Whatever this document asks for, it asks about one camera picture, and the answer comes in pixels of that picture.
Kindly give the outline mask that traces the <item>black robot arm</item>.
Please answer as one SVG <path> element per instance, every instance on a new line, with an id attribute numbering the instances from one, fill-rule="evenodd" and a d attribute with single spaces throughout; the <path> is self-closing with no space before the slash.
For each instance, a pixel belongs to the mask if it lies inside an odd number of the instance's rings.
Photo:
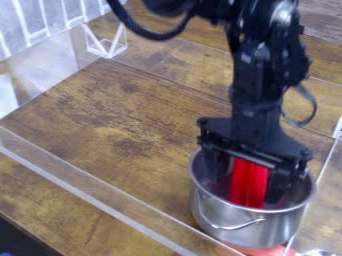
<path id="1" fill-rule="evenodd" d="M 161 16 L 198 16 L 226 25 L 234 60 L 232 116 L 202 118 L 200 144 L 209 168 L 233 160 L 228 200 L 264 208 L 303 179 L 313 151 L 282 129 L 284 95 L 311 67 L 301 42 L 299 0 L 144 0 Z"/>

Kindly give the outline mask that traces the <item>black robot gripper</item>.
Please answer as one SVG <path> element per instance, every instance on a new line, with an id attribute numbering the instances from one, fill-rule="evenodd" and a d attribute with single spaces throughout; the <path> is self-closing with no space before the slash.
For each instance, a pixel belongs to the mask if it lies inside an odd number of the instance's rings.
<path id="1" fill-rule="evenodd" d="M 284 130 L 281 102 L 233 104 L 230 117 L 202 117 L 198 144 L 205 158 L 205 178 L 212 187 L 224 187 L 233 158 L 272 169 L 266 203 L 277 204 L 307 172 L 313 150 Z"/>

